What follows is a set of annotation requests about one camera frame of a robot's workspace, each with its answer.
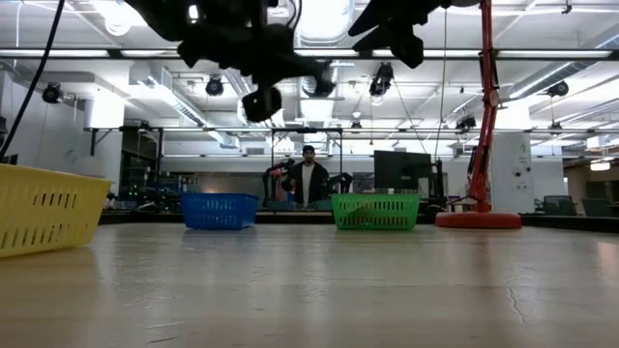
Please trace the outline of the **person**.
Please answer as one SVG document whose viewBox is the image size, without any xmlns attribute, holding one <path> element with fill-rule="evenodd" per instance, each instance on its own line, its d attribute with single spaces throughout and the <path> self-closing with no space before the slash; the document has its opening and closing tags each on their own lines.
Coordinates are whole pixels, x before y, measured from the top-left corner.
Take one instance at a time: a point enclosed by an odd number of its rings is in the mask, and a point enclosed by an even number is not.
<svg viewBox="0 0 619 348">
<path fill-rule="evenodd" d="M 294 164 L 281 183 L 282 188 L 294 192 L 294 202 L 308 206 L 322 198 L 322 186 L 328 181 L 327 169 L 315 160 L 311 145 L 303 148 L 303 160 Z"/>
</svg>

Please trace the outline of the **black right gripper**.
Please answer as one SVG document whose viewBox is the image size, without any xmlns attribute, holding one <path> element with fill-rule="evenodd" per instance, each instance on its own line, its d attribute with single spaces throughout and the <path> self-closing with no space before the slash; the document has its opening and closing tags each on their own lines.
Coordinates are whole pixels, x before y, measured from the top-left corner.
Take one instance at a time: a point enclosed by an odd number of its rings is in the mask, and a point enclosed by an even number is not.
<svg viewBox="0 0 619 348">
<path fill-rule="evenodd" d="M 434 10 L 452 5 L 453 0 L 369 0 L 348 35 L 355 37 L 380 26 L 357 41 L 352 49 L 363 53 L 389 49 L 404 65 L 415 69 L 424 61 L 424 43 L 413 34 L 412 27 L 426 24 Z"/>
</svg>

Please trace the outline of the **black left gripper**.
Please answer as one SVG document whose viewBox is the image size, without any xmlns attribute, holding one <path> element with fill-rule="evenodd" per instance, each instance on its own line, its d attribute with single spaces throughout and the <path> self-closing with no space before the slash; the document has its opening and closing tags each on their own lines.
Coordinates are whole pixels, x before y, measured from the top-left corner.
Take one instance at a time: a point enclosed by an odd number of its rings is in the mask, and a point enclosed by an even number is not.
<svg viewBox="0 0 619 348">
<path fill-rule="evenodd" d="M 300 56 L 294 52 L 293 31 L 283 24 L 254 29 L 200 25 L 191 29 L 177 47 L 191 68 L 209 60 L 251 76 L 255 83 L 273 85 L 282 79 L 301 77 L 301 89 L 309 98 L 329 97 L 336 88 L 336 73 L 328 72 L 332 61 Z"/>
</svg>

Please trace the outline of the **black table frame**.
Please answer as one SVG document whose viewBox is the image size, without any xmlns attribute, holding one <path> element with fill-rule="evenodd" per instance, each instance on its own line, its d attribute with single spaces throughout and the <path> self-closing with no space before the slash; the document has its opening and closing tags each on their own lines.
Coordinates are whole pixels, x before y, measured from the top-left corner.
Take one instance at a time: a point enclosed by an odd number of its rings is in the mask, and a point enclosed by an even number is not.
<svg viewBox="0 0 619 348">
<path fill-rule="evenodd" d="M 296 48 L 302 56 L 333 60 L 394 60 L 388 49 L 372 52 L 355 52 L 350 48 Z M 0 47 L 0 59 L 37 59 L 44 54 L 42 48 Z M 424 50 L 425 60 L 476 60 L 480 50 L 453 48 Z M 619 49 L 496 49 L 497 60 L 505 61 L 619 61 Z M 120 49 L 120 48 L 55 48 L 49 53 L 51 59 L 112 59 L 112 60 L 173 60 L 180 56 L 175 49 Z"/>
</svg>

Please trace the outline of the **silver ceiling air duct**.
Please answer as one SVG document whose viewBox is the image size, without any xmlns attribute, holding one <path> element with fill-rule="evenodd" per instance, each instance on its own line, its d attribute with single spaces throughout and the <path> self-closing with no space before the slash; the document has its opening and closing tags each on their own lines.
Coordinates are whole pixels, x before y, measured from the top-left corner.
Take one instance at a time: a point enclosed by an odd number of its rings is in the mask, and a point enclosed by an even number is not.
<svg viewBox="0 0 619 348">
<path fill-rule="evenodd" d="M 335 48 L 347 37 L 349 25 L 354 18 L 355 0 L 301 0 L 303 9 L 296 28 L 296 45 L 300 48 Z M 310 121 L 326 121 L 333 116 L 334 91 L 318 98 L 315 80 L 303 77 L 300 80 L 300 114 Z"/>
</svg>

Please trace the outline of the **green plastic basket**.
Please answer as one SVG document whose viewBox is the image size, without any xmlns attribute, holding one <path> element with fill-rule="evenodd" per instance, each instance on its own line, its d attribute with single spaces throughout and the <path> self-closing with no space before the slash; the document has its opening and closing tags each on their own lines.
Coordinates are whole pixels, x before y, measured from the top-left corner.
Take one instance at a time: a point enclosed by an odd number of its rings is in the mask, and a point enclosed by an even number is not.
<svg viewBox="0 0 619 348">
<path fill-rule="evenodd" d="M 417 194 L 343 193 L 332 197 L 335 224 L 342 230 L 412 230 Z"/>
</svg>

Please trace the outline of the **blue plastic basket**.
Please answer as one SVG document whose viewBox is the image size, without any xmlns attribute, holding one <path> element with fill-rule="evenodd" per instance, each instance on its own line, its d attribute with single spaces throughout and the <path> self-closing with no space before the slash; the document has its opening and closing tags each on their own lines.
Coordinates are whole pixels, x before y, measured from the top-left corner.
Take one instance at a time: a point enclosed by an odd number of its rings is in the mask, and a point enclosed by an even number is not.
<svg viewBox="0 0 619 348">
<path fill-rule="evenodd" d="M 257 197 L 245 193 L 187 192 L 181 195 L 185 225 L 201 230 L 241 230 L 254 225 Z"/>
</svg>

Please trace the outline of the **dark office chair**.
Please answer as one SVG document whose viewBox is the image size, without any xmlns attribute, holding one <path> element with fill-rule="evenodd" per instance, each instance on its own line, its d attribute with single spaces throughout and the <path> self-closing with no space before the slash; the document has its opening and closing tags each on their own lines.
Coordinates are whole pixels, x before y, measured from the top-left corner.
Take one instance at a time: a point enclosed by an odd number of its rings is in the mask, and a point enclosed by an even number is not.
<svg viewBox="0 0 619 348">
<path fill-rule="evenodd" d="M 575 203 L 569 195 L 546 195 L 544 211 L 548 216 L 576 216 Z"/>
<path fill-rule="evenodd" d="M 612 218 L 611 203 L 607 199 L 583 198 L 581 200 L 584 213 L 590 218 Z"/>
</svg>

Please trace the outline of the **red stand with round base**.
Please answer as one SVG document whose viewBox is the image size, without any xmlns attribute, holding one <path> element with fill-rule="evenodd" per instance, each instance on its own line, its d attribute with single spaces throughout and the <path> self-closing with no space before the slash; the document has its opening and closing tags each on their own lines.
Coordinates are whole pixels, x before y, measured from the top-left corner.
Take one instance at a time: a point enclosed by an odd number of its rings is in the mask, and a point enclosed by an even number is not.
<svg viewBox="0 0 619 348">
<path fill-rule="evenodd" d="M 479 142 L 472 159 L 469 191 L 466 199 L 474 201 L 469 212 L 439 213 L 434 223 L 439 227 L 466 229 L 519 229 L 518 214 L 493 213 L 487 198 L 488 165 L 491 155 L 497 108 L 500 102 L 499 80 L 496 69 L 496 51 L 493 46 L 492 3 L 479 1 L 482 18 L 482 49 L 479 53 L 483 87 L 483 121 Z"/>
</svg>

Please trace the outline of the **black computer monitor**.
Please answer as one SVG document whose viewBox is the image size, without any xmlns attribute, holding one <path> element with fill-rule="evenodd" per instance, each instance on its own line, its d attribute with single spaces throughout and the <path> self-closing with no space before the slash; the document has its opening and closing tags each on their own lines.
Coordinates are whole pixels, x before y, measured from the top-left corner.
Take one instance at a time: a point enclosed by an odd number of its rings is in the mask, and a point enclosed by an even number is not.
<svg viewBox="0 0 619 348">
<path fill-rule="evenodd" d="M 431 156 L 422 153 L 375 151 L 373 153 L 376 189 L 417 189 L 421 178 L 432 173 Z"/>
</svg>

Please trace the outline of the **yellow plastic basket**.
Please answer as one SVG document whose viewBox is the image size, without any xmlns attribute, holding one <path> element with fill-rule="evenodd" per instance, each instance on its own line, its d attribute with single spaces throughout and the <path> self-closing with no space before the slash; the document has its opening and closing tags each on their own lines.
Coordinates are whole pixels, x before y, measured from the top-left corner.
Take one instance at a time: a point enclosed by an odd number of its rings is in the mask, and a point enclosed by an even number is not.
<svg viewBox="0 0 619 348">
<path fill-rule="evenodd" d="M 0 164 L 0 258 L 92 241 L 111 182 Z"/>
</svg>

